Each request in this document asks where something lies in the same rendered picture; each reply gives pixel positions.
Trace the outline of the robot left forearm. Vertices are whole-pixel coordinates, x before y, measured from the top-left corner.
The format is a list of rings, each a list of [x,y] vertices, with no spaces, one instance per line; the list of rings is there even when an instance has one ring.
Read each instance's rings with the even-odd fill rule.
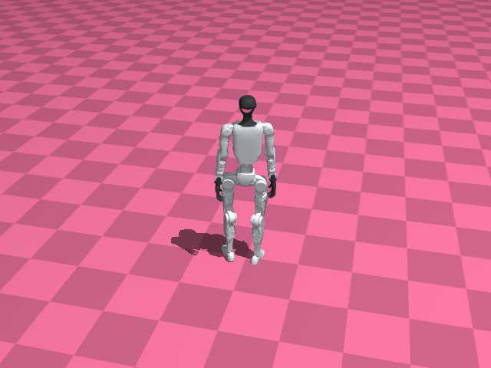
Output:
[[[215,181],[216,181],[216,178],[217,177],[220,177],[221,178],[221,182],[223,180],[223,174],[224,174],[224,171],[225,171],[225,164],[226,164],[226,161],[224,159],[220,159],[220,151],[218,149],[217,151],[217,159],[216,159],[216,177],[215,177]]]

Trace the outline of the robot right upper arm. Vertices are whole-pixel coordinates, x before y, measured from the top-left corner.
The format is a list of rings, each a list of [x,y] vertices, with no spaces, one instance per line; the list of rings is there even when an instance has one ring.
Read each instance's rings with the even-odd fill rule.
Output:
[[[265,134],[265,145],[264,148],[265,156],[274,156],[273,147],[275,144],[274,129],[270,123],[262,123],[263,133]]]

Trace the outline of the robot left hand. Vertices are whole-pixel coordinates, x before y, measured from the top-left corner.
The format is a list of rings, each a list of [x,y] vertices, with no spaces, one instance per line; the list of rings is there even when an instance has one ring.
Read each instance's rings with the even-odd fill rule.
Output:
[[[215,181],[215,184],[216,184],[216,198],[219,200],[219,201],[223,201],[223,199],[221,198],[224,198],[222,197],[220,194],[219,194],[219,191],[221,192],[222,190],[220,189],[220,185],[222,184],[221,182],[221,178],[220,177],[217,177],[216,178],[216,181]]]

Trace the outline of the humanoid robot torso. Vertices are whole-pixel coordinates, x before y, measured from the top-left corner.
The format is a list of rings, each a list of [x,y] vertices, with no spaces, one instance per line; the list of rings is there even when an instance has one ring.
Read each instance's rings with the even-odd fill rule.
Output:
[[[243,119],[242,119],[243,120]],[[236,185],[254,186],[255,169],[262,153],[263,128],[261,121],[253,120],[255,126],[242,127],[242,120],[233,122],[232,149],[240,166],[236,169]]]

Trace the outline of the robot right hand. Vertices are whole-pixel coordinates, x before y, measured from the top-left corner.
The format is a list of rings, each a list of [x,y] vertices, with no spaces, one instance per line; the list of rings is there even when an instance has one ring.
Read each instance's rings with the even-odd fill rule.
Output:
[[[275,196],[276,180],[277,180],[277,178],[275,178],[275,175],[271,175],[271,179],[269,179],[269,181],[271,182],[269,188],[272,187],[272,190],[271,190],[271,192],[268,193],[269,198],[273,198]],[[269,195],[269,194],[271,194],[271,195]]]

